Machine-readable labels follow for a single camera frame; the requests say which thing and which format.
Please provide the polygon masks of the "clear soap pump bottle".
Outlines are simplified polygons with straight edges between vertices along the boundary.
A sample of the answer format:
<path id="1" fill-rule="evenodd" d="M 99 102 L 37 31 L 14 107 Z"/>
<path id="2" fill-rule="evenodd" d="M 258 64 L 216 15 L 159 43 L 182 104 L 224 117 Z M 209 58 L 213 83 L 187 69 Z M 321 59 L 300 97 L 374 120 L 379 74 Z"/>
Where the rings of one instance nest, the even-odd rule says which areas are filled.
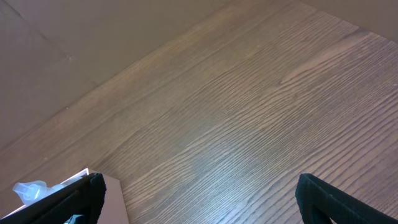
<path id="1" fill-rule="evenodd" d="M 18 182 L 12 190 L 19 196 L 24 205 L 29 206 L 65 187 L 66 185 L 63 184 L 47 187 L 44 181 L 35 180 L 27 183 Z"/>

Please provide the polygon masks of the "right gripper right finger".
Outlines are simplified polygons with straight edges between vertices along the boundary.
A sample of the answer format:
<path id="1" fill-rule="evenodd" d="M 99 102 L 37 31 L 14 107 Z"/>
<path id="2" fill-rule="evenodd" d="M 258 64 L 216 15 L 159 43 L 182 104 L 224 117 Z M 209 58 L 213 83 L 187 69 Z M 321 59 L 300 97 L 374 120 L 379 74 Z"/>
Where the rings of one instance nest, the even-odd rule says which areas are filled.
<path id="1" fill-rule="evenodd" d="M 295 197 L 304 224 L 397 224 L 396 219 L 312 174 L 300 174 Z"/>

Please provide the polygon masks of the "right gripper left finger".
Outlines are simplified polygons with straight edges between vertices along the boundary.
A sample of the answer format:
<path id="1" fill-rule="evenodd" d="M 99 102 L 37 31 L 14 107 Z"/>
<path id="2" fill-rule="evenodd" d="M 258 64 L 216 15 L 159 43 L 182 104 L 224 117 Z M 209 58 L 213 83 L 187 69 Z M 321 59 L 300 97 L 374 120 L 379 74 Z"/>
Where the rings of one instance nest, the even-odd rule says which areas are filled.
<path id="1" fill-rule="evenodd" d="M 92 173 L 65 188 L 1 220 L 2 224 L 78 223 L 96 224 L 106 193 L 103 175 Z"/>

